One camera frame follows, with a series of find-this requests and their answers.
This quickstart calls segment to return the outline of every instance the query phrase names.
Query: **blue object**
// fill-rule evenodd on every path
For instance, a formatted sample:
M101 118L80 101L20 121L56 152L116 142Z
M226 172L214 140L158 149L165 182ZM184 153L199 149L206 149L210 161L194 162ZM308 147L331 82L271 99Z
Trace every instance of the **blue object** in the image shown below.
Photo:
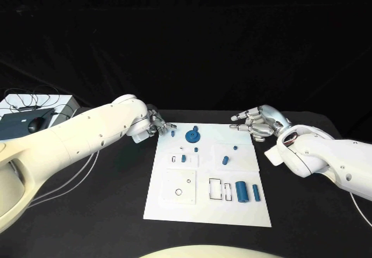
M200 140L200 133L197 132L197 126L194 125L193 129L186 133L186 141L191 144L199 142Z
M246 203L249 199L248 199L245 182L243 181L235 182L235 188L236 188L238 202Z
M256 202L261 201L256 184L253 184L253 199Z
M222 160L222 164L226 165L226 162L227 162L227 161L229 161L229 157L225 156L225 157L223 157L223 160Z

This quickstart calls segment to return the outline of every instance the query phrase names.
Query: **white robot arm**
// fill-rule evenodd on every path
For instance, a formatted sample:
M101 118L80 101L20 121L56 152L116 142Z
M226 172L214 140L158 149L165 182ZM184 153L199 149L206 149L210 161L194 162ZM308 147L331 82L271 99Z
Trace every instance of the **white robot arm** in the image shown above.
M138 143L165 123L154 108L134 95L124 95L57 126L0 143L0 232L23 214L52 175L114 143L124 134Z
M232 116L246 118L243 125L230 129L248 131L255 141L275 135L276 144L265 152L272 165L282 162L292 173L307 177L323 174L346 191L372 200L372 145L353 140L334 140L320 129L292 126L282 114L262 105Z

